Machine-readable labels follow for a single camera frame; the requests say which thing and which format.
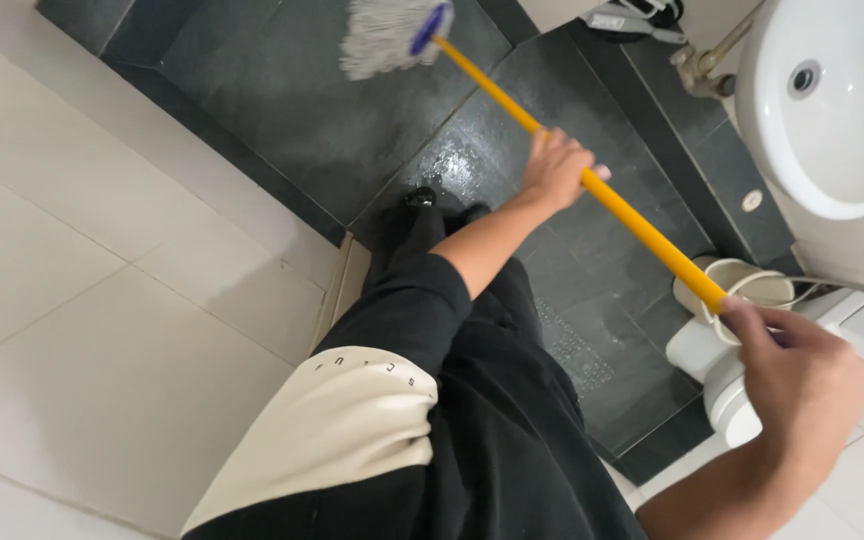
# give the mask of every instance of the black pants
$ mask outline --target black pants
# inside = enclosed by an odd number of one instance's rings
[[[363,294],[396,262],[427,253],[459,224],[437,206],[399,207],[383,216],[380,245],[372,251]],[[542,325],[532,286],[522,262],[511,257],[486,290],[475,299],[469,319],[486,321],[518,333],[544,347]]]

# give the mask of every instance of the blue mop head holder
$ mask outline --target blue mop head holder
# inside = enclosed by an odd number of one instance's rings
[[[438,32],[442,26],[442,21],[446,16],[446,9],[449,6],[446,4],[438,4],[432,9],[429,18],[425,19],[425,23],[418,29],[415,38],[412,40],[412,46],[409,47],[409,54],[416,57],[421,55],[426,50],[426,45],[432,41],[432,37]]]

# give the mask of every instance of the mop head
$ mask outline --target mop head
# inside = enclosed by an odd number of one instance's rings
[[[454,17],[450,0],[351,0],[348,13],[339,65],[352,81],[431,65],[439,47],[429,40],[446,36]]]

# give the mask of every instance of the white bucket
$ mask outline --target white bucket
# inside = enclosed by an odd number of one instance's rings
[[[795,287],[788,279],[759,279],[765,276],[784,276],[775,270],[762,270],[758,266],[738,258],[700,256],[693,260],[706,276],[709,276],[728,296],[744,298],[752,304],[766,308],[785,304],[795,298]],[[693,315],[712,325],[715,334],[731,345],[739,345],[738,339],[710,313],[702,300],[678,277],[672,283],[672,294]]]

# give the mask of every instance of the mop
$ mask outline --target mop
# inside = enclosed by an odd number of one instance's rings
[[[446,40],[454,17],[449,0],[351,0],[348,12],[348,34],[342,41],[341,59],[348,79],[359,81],[397,68],[430,65],[442,51],[526,131],[531,134],[542,127]],[[722,287],[589,168],[582,170],[582,185],[711,312],[719,312],[719,301],[726,296]]]

